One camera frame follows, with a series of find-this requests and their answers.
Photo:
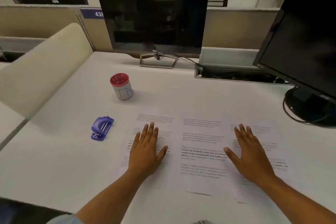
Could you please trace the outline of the black monitor round base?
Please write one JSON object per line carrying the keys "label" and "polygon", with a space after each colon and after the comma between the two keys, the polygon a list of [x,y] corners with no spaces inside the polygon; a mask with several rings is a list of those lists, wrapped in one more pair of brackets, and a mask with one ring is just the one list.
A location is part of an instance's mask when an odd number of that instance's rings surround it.
{"label": "black monitor round base", "polygon": [[294,86],[292,120],[336,128],[336,0],[284,0],[253,65]]}

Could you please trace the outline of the blue partition label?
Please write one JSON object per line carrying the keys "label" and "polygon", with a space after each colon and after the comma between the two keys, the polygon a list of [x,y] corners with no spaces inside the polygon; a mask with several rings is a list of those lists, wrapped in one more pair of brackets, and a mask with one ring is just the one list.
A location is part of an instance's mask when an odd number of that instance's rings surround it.
{"label": "blue partition label", "polygon": [[104,19],[102,9],[83,8],[80,11],[84,19]]}

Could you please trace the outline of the person's right forearm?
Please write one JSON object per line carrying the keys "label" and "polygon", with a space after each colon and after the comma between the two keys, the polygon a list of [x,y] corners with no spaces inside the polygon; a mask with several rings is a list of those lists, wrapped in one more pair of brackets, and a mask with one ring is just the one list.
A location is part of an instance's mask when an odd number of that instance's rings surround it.
{"label": "person's right forearm", "polygon": [[293,189],[279,177],[266,176],[254,183],[277,205],[291,224],[336,224],[336,213]]}

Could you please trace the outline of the person's left forearm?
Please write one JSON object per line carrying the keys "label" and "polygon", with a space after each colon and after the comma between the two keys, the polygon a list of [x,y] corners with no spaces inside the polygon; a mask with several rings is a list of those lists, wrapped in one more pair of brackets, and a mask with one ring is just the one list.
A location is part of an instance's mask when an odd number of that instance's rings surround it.
{"label": "person's left forearm", "polygon": [[75,216],[83,224],[121,224],[137,191],[149,175],[148,172],[128,169]]}

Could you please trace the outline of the person's left hand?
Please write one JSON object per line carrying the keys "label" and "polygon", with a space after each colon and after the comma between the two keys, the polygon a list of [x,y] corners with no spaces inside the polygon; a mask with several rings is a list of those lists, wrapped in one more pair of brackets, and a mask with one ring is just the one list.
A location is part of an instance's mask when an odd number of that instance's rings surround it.
{"label": "person's left hand", "polygon": [[150,143],[145,143],[145,136],[149,125],[150,124],[145,124],[141,132],[141,144],[139,143],[137,146],[133,146],[132,144],[129,155],[128,171],[141,181],[153,175],[162,163],[162,161],[157,161],[157,155],[159,153],[157,152],[158,127],[154,126],[155,139]]}

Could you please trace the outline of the beige curved desk divider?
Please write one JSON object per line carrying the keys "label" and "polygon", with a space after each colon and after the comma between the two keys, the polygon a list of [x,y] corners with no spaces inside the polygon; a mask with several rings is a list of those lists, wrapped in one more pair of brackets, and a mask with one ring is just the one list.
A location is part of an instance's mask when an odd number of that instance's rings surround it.
{"label": "beige curved desk divider", "polygon": [[69,24],[0,70],[0,102],[31,119],[91,54],[82,27]]}

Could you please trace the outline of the beige desk partition wall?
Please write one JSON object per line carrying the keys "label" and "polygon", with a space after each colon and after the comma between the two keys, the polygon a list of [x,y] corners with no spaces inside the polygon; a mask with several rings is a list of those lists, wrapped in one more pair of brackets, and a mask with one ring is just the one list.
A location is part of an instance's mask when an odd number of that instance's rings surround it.
{"label": "beige desk partition wall", "polygon": [[[84,19],[87,5],[0,5],[0,36],[47,39],[71,23],[79,24],[98,52],[113,52],[103,19]],[[209,7],[203,47],[258,49],[279,8]]]}

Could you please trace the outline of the red-lidded white round container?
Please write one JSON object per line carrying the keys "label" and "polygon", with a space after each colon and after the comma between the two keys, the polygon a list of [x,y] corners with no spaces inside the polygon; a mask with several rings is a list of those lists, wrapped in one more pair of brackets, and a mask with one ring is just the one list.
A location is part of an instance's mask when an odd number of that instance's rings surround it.
{"label": "red-lidded white round container", "polygon": [[129,76],[126,73],[114,74],[110,78],[110,84],[112,85],[117,98],[120,100],[130,99],[134,94]]}

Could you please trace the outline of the black flat monitor silver stand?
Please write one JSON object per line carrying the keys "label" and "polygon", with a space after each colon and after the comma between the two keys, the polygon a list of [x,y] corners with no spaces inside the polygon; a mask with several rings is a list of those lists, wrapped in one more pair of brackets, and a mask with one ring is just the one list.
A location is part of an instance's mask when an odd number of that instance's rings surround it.
{"label": "black flat monitor silver stand", "polygon": [[208,0],[99,0],[112,49],[200,55]]}

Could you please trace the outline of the blue plastic hole punch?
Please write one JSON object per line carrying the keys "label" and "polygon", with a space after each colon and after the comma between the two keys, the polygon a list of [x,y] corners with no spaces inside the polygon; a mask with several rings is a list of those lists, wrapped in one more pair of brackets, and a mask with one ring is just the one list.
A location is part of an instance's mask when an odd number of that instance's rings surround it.
{"label": "blue plastic hole punch", "polygon": [[109,116],[98,117],[93,123],[90,138],[95,141],[103,141],[114,123],[114,119]]}

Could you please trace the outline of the person's light blue sleeve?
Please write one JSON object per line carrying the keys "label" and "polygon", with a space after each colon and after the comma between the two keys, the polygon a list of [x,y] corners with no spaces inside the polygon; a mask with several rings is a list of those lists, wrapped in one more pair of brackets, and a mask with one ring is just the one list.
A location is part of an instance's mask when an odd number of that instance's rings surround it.
{"label": "person's light blue sleeve", "polygon": [[64,214],[57,216],[46,224],[83,224],[74,214]]}

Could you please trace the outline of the person's dark trousers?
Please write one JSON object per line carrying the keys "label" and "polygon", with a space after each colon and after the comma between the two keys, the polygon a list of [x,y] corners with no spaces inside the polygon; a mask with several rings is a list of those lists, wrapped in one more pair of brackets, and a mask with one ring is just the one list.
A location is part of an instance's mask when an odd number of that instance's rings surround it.
{"label": "person's dark trousers", "polygon": [[68,212],[0,197],[0,224],[46,224]]}

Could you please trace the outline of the person's right hand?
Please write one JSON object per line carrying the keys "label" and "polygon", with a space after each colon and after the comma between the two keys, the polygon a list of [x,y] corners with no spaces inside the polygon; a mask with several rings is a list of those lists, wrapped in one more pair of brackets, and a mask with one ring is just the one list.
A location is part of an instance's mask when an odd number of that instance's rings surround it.
{"label": "person's right hand", "polygon": [[234,133],[241,148],[239,157],[241,163],[234,163],[234,166],[247,180],[262,188],[264,184],[273,181],[276,175],[262,145],[261,147],[254,145],[251,128],[247,126],[245,129],[249,134],[247,143],[240,140],[239,127],[234,127]]}

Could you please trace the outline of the printed white paper sheet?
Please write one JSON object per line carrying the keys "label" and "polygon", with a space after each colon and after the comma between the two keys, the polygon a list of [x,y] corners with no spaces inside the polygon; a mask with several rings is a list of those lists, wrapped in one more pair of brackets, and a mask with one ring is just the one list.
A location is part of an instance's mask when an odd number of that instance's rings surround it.
{"label": "printed white paper sheet", "polygon": [[[249,126],[252,133],[258,138],[260,144],[266,152],[266,155],[272,165],[275,174],[286,183],[292,184],[293,174],[291,159],[286,151],[286,142],[278,126],[271,120],[259,119],[237,119],[237,123],[230,124],[231,135],[228,137],[228,147],[241,157],[241,147],[234,134],[234,127],[243,124]],[[265,193],[255,184],[245,179],[228,159],[226,163],[227,177],[230,179],[230,185],[233,188],[234,199],[241,204],[251,204],[257,202],[269,201]]]}
{"label": "printed white paper sheet", "polygon": [[213,197],[230,194],[224,131],[224,120],[217,115],[179,118],[178,174],[187,192]]}
{"label": "printed white paper sheet", "polygon": [[177,179],[177,163],[175,159],[179,143],[176,137],[176,120],[172,116],[163,115],[157,111],[138,112],[129,123],[129,129],[120,146],[118,161],[115,167],[115,178],[121,176],[128,167],[129,153],[137,132],[142,132],[145,124],[154,123],[158,127],[157,152],[168,146],[166,156],[157,171],[145,182],[148,187],[173,187]]}

